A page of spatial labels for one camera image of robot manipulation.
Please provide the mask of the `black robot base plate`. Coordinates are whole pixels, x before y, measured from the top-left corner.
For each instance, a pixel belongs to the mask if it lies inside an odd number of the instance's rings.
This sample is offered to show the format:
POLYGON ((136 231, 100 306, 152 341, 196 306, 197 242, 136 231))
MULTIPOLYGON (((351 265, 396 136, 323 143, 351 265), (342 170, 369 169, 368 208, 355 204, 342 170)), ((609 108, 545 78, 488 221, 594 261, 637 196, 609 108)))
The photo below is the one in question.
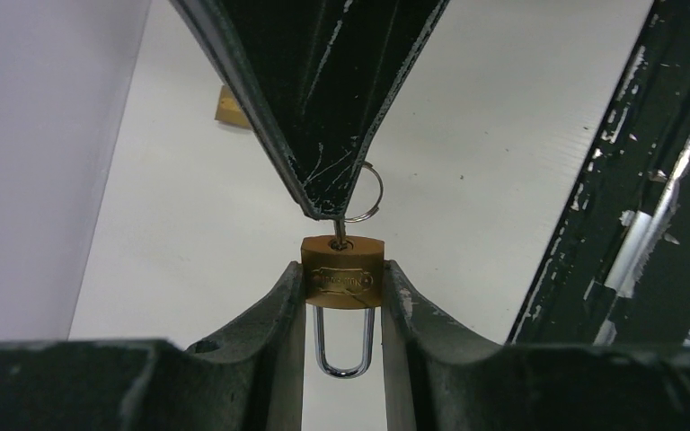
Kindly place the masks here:
POLYGON ((690 346, 690 1, 656 1, 511 343, 690 346))

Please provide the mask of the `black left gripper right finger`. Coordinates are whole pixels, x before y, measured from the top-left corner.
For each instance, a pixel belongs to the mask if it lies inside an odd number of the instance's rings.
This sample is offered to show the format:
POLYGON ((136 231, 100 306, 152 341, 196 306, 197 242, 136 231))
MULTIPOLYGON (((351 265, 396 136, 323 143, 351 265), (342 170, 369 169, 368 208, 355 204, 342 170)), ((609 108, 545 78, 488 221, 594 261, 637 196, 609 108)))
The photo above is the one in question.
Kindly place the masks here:
POLYGON ((690 347, 500 345, 385 263, 391 430, 690 430, 690 347))

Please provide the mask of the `large brass padlock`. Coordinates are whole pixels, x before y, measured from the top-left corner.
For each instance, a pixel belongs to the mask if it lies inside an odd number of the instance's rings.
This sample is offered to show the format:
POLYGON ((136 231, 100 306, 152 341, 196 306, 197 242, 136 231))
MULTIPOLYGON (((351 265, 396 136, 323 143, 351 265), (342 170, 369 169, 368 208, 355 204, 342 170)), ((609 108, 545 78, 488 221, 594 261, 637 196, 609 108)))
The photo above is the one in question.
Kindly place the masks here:
POLYGON ((215 121, 241 129, 249 130, 252 128, 241 106, 227 85, 221 86, 217 101, 215 121))

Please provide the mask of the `small brass padlock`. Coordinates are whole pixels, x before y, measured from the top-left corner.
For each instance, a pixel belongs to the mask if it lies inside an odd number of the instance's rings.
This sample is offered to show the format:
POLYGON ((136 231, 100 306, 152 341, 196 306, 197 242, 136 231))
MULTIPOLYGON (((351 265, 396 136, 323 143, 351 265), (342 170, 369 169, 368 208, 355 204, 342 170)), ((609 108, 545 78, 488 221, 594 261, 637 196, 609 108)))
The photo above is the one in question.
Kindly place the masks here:
POLYGON ((313 307, 316 363, 330 377, 352 379, 371 365, 376 309, 382 305, 385 273, 385 242, 348 236, 342 249, 337 237, 305 237, 301 244, 305 301, 313 307), (326 355, 324 311, 362 310, 362 352, 358 365, 339 368, 326 355))

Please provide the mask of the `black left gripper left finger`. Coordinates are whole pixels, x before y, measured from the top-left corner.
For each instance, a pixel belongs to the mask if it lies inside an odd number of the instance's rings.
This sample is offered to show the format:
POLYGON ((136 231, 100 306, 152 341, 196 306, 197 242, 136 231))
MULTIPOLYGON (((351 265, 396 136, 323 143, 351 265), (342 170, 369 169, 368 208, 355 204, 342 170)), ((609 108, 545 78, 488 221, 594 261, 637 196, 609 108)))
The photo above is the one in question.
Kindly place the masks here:
POLYGON ((298 430, 300 264, 180 349, 160 339, 0 342, 0 430, 298 430))

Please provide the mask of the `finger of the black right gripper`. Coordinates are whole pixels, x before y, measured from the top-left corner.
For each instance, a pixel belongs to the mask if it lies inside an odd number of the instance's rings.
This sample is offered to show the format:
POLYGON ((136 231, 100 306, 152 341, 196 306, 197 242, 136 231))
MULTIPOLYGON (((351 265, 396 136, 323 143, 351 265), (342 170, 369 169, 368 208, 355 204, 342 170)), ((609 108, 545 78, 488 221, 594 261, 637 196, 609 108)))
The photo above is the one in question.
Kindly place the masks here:
POLYGON ((305 216, 345 216, 443 1, 177 1, 305 216))

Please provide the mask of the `small silver key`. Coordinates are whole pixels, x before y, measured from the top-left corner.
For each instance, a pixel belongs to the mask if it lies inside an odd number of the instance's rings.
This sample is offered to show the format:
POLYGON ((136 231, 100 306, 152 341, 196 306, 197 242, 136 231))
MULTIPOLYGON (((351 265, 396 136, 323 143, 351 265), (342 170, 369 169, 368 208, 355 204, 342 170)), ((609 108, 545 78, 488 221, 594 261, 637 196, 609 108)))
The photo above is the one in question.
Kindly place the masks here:
POLYGON ((334 239, 330 247, 333 250, 344 251, 350 247, 346 225, 365 222, 375 216, 380 210, 384 195, 385 183, 381 174, 372 163, 364 162, 351 196, 355 208, 348 209, 344 217, 332 222, 334 239))

